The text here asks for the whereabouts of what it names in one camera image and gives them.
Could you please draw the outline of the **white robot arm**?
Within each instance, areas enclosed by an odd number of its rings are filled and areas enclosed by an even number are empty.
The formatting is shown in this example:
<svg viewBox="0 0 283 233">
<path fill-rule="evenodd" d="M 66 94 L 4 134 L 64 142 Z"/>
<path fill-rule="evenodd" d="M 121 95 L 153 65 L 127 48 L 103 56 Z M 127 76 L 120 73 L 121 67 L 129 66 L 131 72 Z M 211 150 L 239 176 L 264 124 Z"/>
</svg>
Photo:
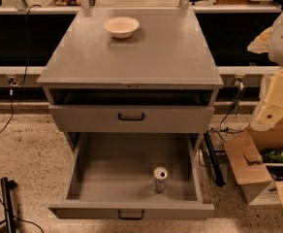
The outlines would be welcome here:
<svg viewBox="0 0 283 233">
<path fill-rule="evenodd" d="M 268 59 L 279 66 L 273 75 L 263 78 L 260 102 L 250 122 L 252 129 L 267 131 L 283 118 L 283 12 L 271 27 L 249 44 L 247 50 L 266 53 Z"/>
</svg>

